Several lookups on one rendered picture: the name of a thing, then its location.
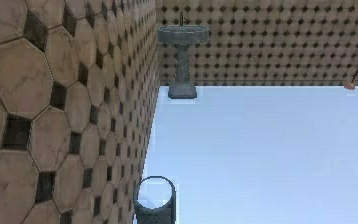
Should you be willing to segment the grey pedestal sink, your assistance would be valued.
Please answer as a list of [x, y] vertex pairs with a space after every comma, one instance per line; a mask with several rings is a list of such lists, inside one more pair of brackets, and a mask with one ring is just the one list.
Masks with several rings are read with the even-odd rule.
[[157, 30], [160, 43], [173, 45], [177, 51], [174, 81], [169, 84], [168, 97], [171, 99], [195, 99], [196, 87], [190, 81], [190, 45], [207, 43], [210, 29], [200, 25], [167, 25]]

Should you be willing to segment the dark-handled toilet plunger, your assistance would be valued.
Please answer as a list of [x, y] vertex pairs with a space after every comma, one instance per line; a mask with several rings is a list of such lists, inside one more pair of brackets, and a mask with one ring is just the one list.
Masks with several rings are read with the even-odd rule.
[[358, 76], [358, 67], [356, 68], [351, 80], [344, 84], [344, 88], [347, 90], [353, 91], [356, 88], [355, 80], [356, 80], [357, 76]]

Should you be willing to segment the grey trash can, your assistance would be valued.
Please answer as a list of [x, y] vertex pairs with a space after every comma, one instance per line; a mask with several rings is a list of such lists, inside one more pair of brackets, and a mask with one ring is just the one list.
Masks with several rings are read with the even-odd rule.
[[[148, 180], [163, 180], [169, 185], [169, 199], [158, 207], [148, 207], [139, 201], [140, 189]], [[171, 180], [164, 176], [143, 178], [133, 189], [133, 205], [137, 224], [176, 224], [176, 189]]]

